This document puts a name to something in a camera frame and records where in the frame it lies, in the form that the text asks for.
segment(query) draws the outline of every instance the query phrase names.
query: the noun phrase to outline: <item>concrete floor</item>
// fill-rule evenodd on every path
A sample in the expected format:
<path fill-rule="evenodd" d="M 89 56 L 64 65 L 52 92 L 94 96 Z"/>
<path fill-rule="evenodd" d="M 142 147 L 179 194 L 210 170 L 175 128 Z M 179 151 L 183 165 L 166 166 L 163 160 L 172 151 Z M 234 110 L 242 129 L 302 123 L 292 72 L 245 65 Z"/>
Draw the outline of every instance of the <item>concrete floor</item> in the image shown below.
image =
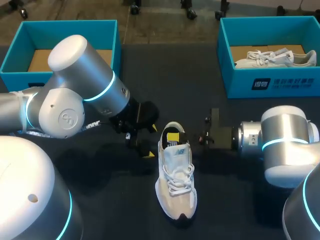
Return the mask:
<path fill-rule="evenodd" d="M 193 0 L 198 14 L 186 18 L 180 0 L 142 0 L 141 13 L 131 15 L 130 0 L 29 0 L 24 7 L 28 21 L 117 19 L 121 42 L 125 44 L 215 42 L 219 22 L 214 0 Z M 274 8 L 232 4 L 228 16 L 274 16 Z M 9 45 L 22 21 L 8 4 L 0 6 L 0 45 Z"/>

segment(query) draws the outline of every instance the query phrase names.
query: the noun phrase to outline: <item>black table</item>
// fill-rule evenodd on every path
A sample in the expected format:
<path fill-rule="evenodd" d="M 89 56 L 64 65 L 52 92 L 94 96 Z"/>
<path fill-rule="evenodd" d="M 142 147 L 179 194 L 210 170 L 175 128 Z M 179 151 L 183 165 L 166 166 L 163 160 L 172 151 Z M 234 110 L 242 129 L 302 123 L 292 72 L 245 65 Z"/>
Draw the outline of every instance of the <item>black table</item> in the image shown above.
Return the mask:
<path fill-rule="evenodd" d="M 0 48 L 1 57 L 7 49 Z M 284 198 L 277 190 L 264 194 L 269 188 L 260 163 L 242 164 L 225 152 L 202 159 L 196 138 L 211 108 L 219 108 L 224 126 L 238 126 L 259 121 L 268 108 L 294 105 L 320 126 L 320 98 L 227 99 L 214 44 L 124 45 L 120 78 L 139 101 L 158 106 L 159 130 L 178 121 L 188 133 L 196 162 L 196 218 L 187 229 L 165 218 L 154 189 L 158 159 L 139 159 L 124 146 L 124 135 L 107 126 L 63 140 L 22 135 L 49 155 L 70 188 L 83 216 L 83 240 L 285 239 L 279 224 Z M 160 133 L 145 136 L 156 143 Z"/>

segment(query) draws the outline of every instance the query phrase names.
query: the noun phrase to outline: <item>white cable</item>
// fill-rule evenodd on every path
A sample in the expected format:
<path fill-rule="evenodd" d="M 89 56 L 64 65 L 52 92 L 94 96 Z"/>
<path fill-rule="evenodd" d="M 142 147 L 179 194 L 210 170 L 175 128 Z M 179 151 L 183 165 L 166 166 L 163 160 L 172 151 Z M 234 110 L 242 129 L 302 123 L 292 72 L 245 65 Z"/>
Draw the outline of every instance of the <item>white cable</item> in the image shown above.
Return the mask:
<path fill-rule="evenodd" d="M 27 115 L 26 115 L 26 105 L 23 97 L 25 96 L 22 91 L 12 91 L 11 93 L 15 94 L 20 103 L 20 120 L 22 124 L 22 133 L 25 133 L 27 130 Z"/>
<path fill-rule="evenodd" d="M 83 126 L 80 131 L 78 131 L 78 133 L 81 133 L 85 130 L 88 130 L 88 129 L 92 129 L 94 127 L 97 127 L 97 126 L 100 126 L 100 121 L 95 121 L 95 122 L 92 122 L 86 126 Z M 41 138 L 50 138 L 50 139 L 53 139 L 54 137 L 48 135 L 48 134 L 45 134 L 45 133 L 41 133 L 41 132 L 37 132 L 37 131 L 26 131 L 25 132 L 26 134 L 29 134 L 29 135 L 32 135 L 32 136 L 36 136 L 36 137 L 41 137 Z"/>

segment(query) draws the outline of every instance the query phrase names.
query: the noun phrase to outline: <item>open cardboard box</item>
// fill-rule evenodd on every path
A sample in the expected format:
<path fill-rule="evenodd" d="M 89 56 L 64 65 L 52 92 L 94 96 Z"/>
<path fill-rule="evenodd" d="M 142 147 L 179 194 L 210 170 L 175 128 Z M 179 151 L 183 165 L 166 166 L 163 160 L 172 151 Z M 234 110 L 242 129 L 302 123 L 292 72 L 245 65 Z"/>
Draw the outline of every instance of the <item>open cardboard box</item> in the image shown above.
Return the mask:
<path fill-rule="evenodd" d="M 23 21 L 0 68 L 9 92 L 45 84 L 53 72 L 51 50 L 63 39 L 81 35 L 119 76 L 121 43 L 116 20 Z"/>
<path fill-rule="evenodd" d="M 28 72 L 50 72 L 51 69 L 48 65 L 48 57 L 51 49 L 37 49 L 34 51 Z M 112 50 L 96 50 L 98 54 L 110 66 L 112 60 Z"/>
<path fill-rule="evenodd" d="M 320 97 L 320 24 L 313 16 L 224 17 L 217 56 L 228 98 Z M 317 53 L 317 66 L 236 68 L 247 52 Z"/>

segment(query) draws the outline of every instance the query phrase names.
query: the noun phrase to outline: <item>white sneaker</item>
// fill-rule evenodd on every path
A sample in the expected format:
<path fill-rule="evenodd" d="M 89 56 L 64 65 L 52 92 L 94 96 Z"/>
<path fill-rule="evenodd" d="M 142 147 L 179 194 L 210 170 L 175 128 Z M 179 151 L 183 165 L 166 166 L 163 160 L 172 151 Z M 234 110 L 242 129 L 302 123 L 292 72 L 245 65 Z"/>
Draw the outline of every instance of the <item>white sneaker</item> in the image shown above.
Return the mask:
<path fill-rule="evenodd" d="M 314 67 L 317 65 L 317 53 L 311 50 L 307 54 L 295 54 L 286 48 L 275 52 L 249 51 L 246 59 L 236 61 L 234 65 L 236 69 Z"/>
<path fill-rule="evenodd" d="M 158 142 L 159 178 L 155 193 L 165 212 L 173 220 L 191 219 L 197 208 L 192 152 L 183 127 L 169 122 Z"/>

